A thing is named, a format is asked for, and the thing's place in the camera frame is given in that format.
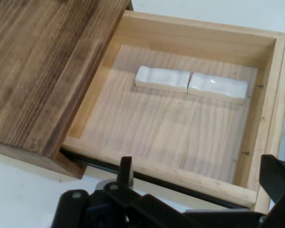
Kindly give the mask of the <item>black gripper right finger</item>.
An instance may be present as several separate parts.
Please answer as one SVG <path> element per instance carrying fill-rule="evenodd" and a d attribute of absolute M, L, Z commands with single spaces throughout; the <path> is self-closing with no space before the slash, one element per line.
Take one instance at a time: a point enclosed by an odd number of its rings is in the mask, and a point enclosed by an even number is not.
<path fill-rule="evenodd" d="M 262 228 L 285 228 L 285 166 L 273 155 L 262 155 L 260 185 L 274 202 Z"/>

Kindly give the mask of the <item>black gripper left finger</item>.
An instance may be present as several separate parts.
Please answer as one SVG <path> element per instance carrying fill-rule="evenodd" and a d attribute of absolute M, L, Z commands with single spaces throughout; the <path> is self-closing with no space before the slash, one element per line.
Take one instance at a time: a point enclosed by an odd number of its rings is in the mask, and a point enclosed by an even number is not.
<path fill-rule="evenodd" d="M 101 190 L 61 195 L 54 228 L 184 228 L 186 217 L 154 196 L 133 190 L 131 157 L 122 157 L 117 178 Z"/>

